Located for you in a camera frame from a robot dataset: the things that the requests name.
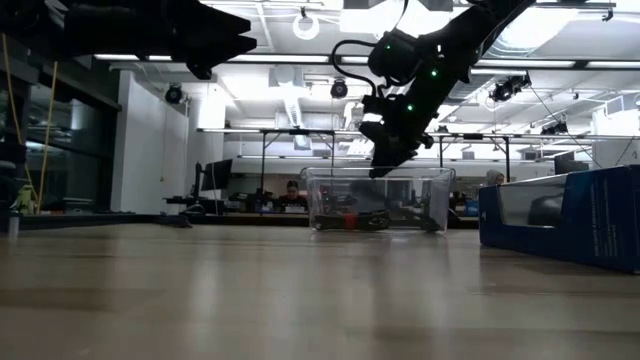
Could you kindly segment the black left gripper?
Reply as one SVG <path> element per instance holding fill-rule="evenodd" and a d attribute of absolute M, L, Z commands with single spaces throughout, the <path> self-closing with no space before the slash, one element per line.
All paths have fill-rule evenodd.
<path fill-rule="evenodd" d="M 257 47 L 257 40 L 246 36 L 231 36 L 206 45 L 206 25 L 232 34 L 251 30 L 249 20 L 199 0 L 149 0 L 149 27 L 153 35 L 149 55 L 184 61 L 197 79 L 210 80 L 211 64 L 224 63 Z"/>

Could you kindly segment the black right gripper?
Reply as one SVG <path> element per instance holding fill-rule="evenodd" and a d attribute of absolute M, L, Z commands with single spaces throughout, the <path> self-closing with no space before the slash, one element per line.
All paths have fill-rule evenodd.
<path fill-rule="evenodd" d="M 365 121 L 359 131 L 374 143 L 369 177 L 383 177 L 417 155 L 434 139 L 425 134 L 451 90 L 451 73 L 445 69 L 420 70 L 405 94 L 367 95 L 364 113 L 380 115 L 378 122 Z"/>

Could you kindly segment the clear plastic container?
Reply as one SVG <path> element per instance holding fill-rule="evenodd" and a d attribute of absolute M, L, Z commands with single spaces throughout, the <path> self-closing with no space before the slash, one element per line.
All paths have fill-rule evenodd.
<path fill-rule="evenodd" d="M 443 232 L 450 217 L 455 171 L 396 167 L 369 177 L 371 167 L 308 167 L 306 184 L 310 226 L 318 231 L 385 231 L 414 228 Z"/>

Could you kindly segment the long overhead light bar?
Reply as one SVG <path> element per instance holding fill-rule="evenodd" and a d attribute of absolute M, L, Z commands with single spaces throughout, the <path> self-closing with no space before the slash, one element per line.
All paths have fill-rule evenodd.
<path fill-rule="evenodd" d="M 109 62 L 136 62 L 142 61 L 134 55 L 97 54 L 98 60 Z M 283 55 L 283 54 L 248 54 L 239 55 L 227 60 L 230 63 L 259 63 L 259 64 L 331 64 L 333 58 L 330 55 Z M 336 55 L 340 65 L 367 65 L 368 57 Z M 151 62 L 179 62 L 172 60 L 167 55 L 151 55 Z M 578 70 L 633 70 L 640 71 L 640 60 L 610 61 L 610 60 L 549 60 L 535 58 L 516 59 L 481 59 L 475 66 L 481 68 L 524 68 L 524 69 L 578 69 Z"/>

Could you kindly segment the black hanging spotlight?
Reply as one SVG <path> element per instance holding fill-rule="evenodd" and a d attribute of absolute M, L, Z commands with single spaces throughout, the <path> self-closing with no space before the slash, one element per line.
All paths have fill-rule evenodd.
<path fill-rule="evenodd" d="M 510 76 L 505 81 L 496 84 L 495 88 L 489 93 L 489 98 L 494 102 L 506 102 L 531 84 L 531 78 L 528 73 Z"/>

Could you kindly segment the black computer monitor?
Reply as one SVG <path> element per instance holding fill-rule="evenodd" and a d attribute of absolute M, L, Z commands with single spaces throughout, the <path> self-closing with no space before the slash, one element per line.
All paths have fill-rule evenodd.
<path fill-rule="evenodd" d="M 201 190 L 213 191 L 226 189 L 231 177 L 232 165 L 232 159 L 207 163 L 201 171 Z"/>
<path fill-rule="evenodd" d="M 556 175 L 568 174 L 571 172 L 588 171 L 590 166 L 583 161 L 575 159 L 575 153 L 569 152 L 557 154 L 554 157 L 554 173 Z"/>

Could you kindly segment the dark background desk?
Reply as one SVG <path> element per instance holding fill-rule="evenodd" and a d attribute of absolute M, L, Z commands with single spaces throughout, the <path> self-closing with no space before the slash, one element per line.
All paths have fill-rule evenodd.
<path fill-rule="evenodd" d="M 238 195 L 231 198 L 213 199 L 200 197 L 198 199 L 184 196 L 164 198 L 167 205 L 184 205 L 184 212 L 199 215 L 227 215 L 227 214 L 290 214 L 307 215 L 308 210 L 302 205 L 284 206 L 278 199 L 256 195 Z"/>

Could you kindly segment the blue game controller box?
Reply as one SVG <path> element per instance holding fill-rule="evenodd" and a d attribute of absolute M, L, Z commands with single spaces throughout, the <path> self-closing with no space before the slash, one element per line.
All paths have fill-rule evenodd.
<path fill-rule="evenodd" d="M 640 274 L 640 165 L 479 190 L 485 246 Z"/>

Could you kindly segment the small green object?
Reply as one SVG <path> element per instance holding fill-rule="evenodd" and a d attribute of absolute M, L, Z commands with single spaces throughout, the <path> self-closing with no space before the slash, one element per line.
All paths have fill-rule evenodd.
<path fill-rule="evenodd" d="M 17 196 L 17 210 L 23 215 L 35 214 L 35 196 L 32 185 L 23 185 Z"/>

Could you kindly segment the black metal frame stand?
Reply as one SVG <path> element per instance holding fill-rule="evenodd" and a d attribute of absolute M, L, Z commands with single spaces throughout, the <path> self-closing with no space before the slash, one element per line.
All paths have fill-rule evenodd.
<path fill-rule="evenodd" d="M 430 133 L 437 144 L 437 159 L 439 166 L 442 167 L 446 161 L 456 162 L 457 158 L 444 158 L 445 152 L 451 144 L 464 144 L 466 147 L 473 145 L 481 145 L 491 143 L 493 150 L 498 149 L 503 154 L 503 159 L 463 159 L 462 162 L 500 162 L 504 163 L 506 181 L 510 181 L 511 177 L 511 139 L 513 135 L 503 133 L 450 133 L 450 132 L 433 132 Z"/>
<path fill-rule="evenodd" d="M 260 154 L 260 164 L 261 164 L 261 172 L 260 172 L 260 189 L 264 189 L 264 176 L 266 169 L 266 150 L 270 146 L 270 143 L 267 142 L 267 136 L 269 134 L 275 134 L 273 141 L 275 141 L 280 135 L 286 134 L 289 136 L 312 136 L 317 135 L 320 139 L 323 136 L 328 136 L 331 138 L 331 143 L 328 145 L 328 148 L 331 150 L 331 156 L 329 159 L 331 160 L 331 166 L 334 166 L 335 163 L 335 145 L 336 145 L 336 132 L 334 130 L 322 130 L 322 129 L 304 129 L 304 128 L 291 128 L 291 129 L 240 129 L 240 128 L 223 128 L 223 129 L 214 129 L 214 128 L 197 128 L 197 132 L 202 133 L 220 133 L 220 134 L 260 134 L 262 136 L 261 143 L 261 154 Z"/>

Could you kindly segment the black aluminium table frame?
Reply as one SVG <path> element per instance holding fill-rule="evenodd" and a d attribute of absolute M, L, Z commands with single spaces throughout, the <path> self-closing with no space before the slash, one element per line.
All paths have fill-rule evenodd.
<path fill-rule="evenodd" d="M 84 215 L 32 215 L 19 219 L 20 230 L 42 230 L 69 227 L 91 227 L 121 224 L 156 223 L 161 215 L 145 214 L 84 214 Z M 193 225 L 229 225 L 229 226 L 280 226 L 308 227 L 309 217 L 303 215 L 253 213 L 228 216 L 191 216 Z"/>

